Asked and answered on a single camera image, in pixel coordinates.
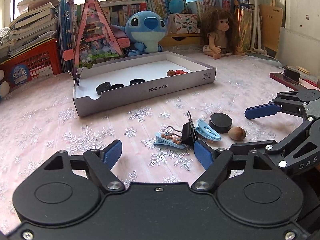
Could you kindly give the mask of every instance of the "doll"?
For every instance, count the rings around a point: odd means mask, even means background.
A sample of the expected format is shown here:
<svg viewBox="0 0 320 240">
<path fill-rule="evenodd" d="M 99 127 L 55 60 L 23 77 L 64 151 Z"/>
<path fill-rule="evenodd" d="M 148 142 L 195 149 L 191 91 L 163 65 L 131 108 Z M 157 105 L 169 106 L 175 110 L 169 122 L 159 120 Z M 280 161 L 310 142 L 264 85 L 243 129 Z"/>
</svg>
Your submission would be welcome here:
<svg viewBox="0 0 320 240">
<path fill-rule="evenodd" d="M 204 42 L 204 54 L 219 59 L 223 55 L 240 55 L 237 47 L 239 31 L 231 13 L 220 8 L 212 8 L 201 19 L 200 36 Z"/>
</svg>

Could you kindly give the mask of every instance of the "black puck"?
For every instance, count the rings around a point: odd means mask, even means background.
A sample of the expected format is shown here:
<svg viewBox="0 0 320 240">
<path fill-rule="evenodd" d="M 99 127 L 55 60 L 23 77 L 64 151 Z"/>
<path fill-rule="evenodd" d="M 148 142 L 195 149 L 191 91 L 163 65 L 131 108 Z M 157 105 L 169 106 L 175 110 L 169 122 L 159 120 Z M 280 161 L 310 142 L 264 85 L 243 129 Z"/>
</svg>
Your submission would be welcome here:
<svg viewBox="0 0 320 240">
<path fill-rule="evenodd" d="M 115 84 L 115 85 L 112 85 L 110 87 L 110 89 L 116 89 L 116 88 L 121 88 L 121 87 L 124 87 L 124 84 Z"/>
<path fill-rule="evenodd" d="M 137 78 L 137 79 L 131 80 L 130 85 L 134 85 L 134 84 L 138 84 L 138 83 L 142 83 L 142 82 L 145 82 L 145 80 L 142 78 Z"/>
<path fill-rule="evenodd" d="M 110 90 L 110 88 L 111 88 L 110 82 L 105 82 L 97 86 L 96 92 L 99 96 L 101 96 L 102 92 L 108 91 Z"/>
<path fill-rule="evenodd" d="M 230 116 L 223 113 L 215 113 L 210 116 L 209 126 L 218 133 L 227 133 L 232 125 Z"/>
</svg>

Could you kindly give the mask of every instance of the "triangular toy house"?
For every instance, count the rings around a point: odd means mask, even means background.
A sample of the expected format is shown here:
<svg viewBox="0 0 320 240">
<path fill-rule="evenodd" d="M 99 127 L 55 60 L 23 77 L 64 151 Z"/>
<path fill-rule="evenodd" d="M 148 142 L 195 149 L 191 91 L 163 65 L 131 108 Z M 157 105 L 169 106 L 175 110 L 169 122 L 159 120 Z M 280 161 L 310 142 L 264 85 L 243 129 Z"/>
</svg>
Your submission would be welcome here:
<svg viewBox="0 0 320 240">
<path fill-rule="evenodd" d="M 74 68 L 123 57 L 98 0 L 86 0 L 76 40 Z"/>
</svg>

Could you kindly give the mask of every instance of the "robotic arm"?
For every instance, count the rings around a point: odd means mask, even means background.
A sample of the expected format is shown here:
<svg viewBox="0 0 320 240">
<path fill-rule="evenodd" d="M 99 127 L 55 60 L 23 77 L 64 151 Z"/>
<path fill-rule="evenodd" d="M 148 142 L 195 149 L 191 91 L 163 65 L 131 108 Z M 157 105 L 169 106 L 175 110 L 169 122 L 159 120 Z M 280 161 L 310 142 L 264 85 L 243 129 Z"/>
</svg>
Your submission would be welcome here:
<svg viewBox="0 0 320 240">
<path fill-rule="evenodd" d="M 318 240 L 320 95 L 309 100 L 313 93 L 280 93 L 272 105 L 246 110 L 249 118 L 275 109 L 302 116 L 303 124 L 279 143 L 214 150 L 187 129 L 206 168 L 191 187 L 132 183 L 125 189 L 111 172 L 121 156 L 119 140 L 83 155 L 58 151 L 15 190 L 21 224 L 0 240 Z M 244 173 L 229 179 L 239 169 Z M 88 179 L 72 170 L 85 170 Z"/>
</svg>

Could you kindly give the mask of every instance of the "blue hair clip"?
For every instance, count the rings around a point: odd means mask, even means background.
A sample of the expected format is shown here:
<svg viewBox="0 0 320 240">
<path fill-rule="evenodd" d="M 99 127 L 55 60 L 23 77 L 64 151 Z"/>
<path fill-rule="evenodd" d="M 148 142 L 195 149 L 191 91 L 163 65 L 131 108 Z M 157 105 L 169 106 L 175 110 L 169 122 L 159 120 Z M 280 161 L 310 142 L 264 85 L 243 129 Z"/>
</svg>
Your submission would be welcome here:
<svg viewBox="0 0 320 240">
<path fill-rule="evenodd" d="M 177 144 L 177 143 L 174 143 L 172 141 L 172 139 L 166 139 L 164 137 L 162 137 L 161 135 L 164 135 L 164 136 L 170 136 L 171 134 L 170 133 L 156 133 L 156 141 L 153 143 L 155 145 L 157 144 L 161 144 L 161 145 L 167 145 L 167 146 L 172 146 L 172 147 L 176 147 L 176 148 L 179 148 L 179 149 L 184 149 L 185 146 L 183 144 Z"/>
<path fill-rule="evenodd" d="M 212 129 L 205 121 L 198 119 L 198 126 L 196 127 L 196 132 L 212 141 L 220 141 L 221 135 L 218 134 L 214 129 Z"/>
</svg>

